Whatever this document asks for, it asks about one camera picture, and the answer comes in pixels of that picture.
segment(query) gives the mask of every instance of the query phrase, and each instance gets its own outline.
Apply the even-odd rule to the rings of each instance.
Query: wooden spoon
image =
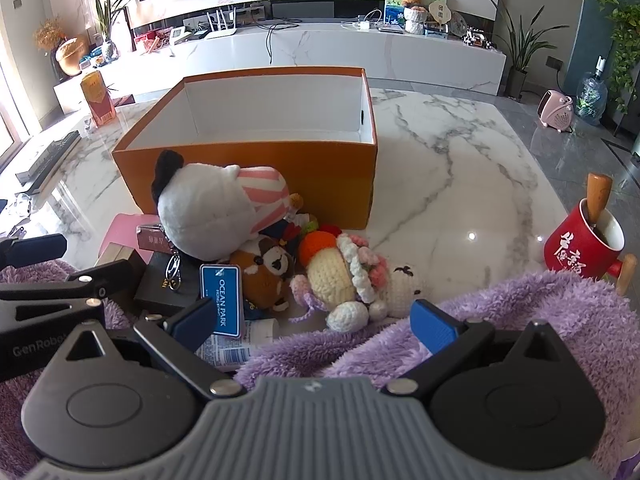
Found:
[[[638,258],[634,254],[625,254],[625,257],[622,259],[622,269],[620,269],[620,276],[618,277],[618,282],[616,283],[616,292],[619,296],[624,296],[626,294],[626,290],[631,283],[631,279],[636,272],[636,267],[638,266]]]
[[[587,222],[592,226],[598,223],[600,214],[609,201],[613,180],[610,176],[590,173],[587,179]]]

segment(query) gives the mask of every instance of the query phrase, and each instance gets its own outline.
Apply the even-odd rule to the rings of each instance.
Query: pink and white striped fabric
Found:
[[[282,220],[289,211],[289,187],[278,170],[242,168],[238,182],[257,214],[252,234]]]

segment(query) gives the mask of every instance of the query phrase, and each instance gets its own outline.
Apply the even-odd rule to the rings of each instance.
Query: teal wall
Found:
[[[619,1],[635,2],[640,0]],[[562,90],[566,94],[575,95],[578,83],[584,73],[595,70],[598,56],[609,57],[613,23],[606,16],[606,11],[600,10],[600,4],[596,0],[585,0],[582,4],[574,52],[562,84]]]

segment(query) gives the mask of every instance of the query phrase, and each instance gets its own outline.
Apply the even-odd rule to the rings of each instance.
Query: white marble tabletop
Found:
[[[424,272],[435,302],[543,268],[542,243],[566,213],[500,112],[416,92],[371,93],[379,142],[372,246]],[[95,263],[114,216],[140,212],[110,151],[152,104],[118,108],[115,121],[79,141],[34,202],[28,236],[62,233],[65,260]],[[9,167],[0,195],[15,184]]]

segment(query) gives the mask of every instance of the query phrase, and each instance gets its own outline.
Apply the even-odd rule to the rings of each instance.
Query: purple fluffy blanket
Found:
[[[23,269],[7,267],[0,272],[0,283],[63,282],[75,271],[59,260]],[[124,313],[112,301],[106,302],[104,317],[108,328],[129,326]],[[40,459],[20,421],[24,399],[39,376],[37,371],[0,383],[0,470],[12,479],[24,476]]]
[[[523,329],[531,319],[547,319],[604,405],[607,424],[593,461],[607,478],[614,477],[640,386],[640,331],[628,299],[617,296],[605,282],[583,280],[572,272],[544,272],[440,307],[457,319],[481,316],[506,330]],[[429,357],[405,319],[381,332],[368,328],[355,335],[314,332],[283,338],[252,357],[236,378],[253,388],[265,375],[368,376],[381,387]]]

